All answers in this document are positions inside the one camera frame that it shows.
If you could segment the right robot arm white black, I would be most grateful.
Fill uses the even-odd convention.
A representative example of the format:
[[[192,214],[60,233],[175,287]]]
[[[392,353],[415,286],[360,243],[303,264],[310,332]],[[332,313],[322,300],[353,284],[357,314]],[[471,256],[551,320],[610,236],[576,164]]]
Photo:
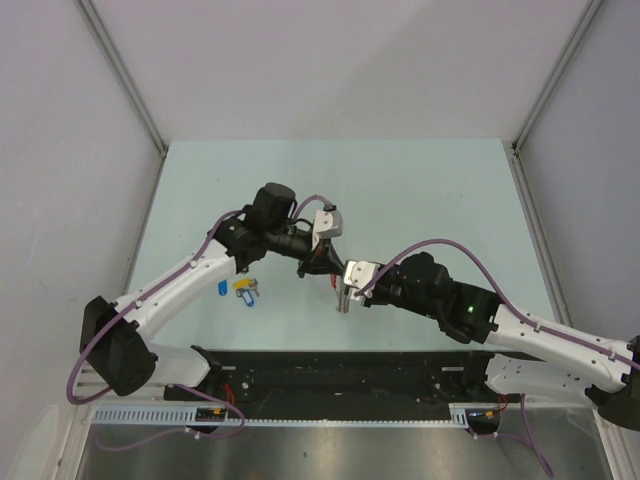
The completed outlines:
[[[437,322],[448,337],[502,348],[461,376],[463,393],[494,392],[593,408],[608,422],[639,428],[639,342],[592,335],[513,305],[499,290],[453,280],[425,252],[384,266],[351,261],[343,283],[363,306],[392,305]]]

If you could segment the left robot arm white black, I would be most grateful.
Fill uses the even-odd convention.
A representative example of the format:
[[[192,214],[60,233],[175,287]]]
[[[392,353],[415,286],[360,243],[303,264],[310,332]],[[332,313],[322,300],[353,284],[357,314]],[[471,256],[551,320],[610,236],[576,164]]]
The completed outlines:
[[[212,362],[194,347],[154,344],[156,334],[209,287],[216,287],[269,252],[297,261],[296,273],[339,276],[344,264],[332,241],[341,235],[343,219],[323,196],[311,220],[300,214],[307,200],[297,201],[290,188],[267,183],[252,203],[221,215],[203,244],[158,279],[138,291],[107,301],[97,296],[84,308],[80,358],[67,383],[72,395],[83,366],[106,384],[106,392],[128,396],[150,381],[182,383],[197,398],[214,397],[221,387]]]

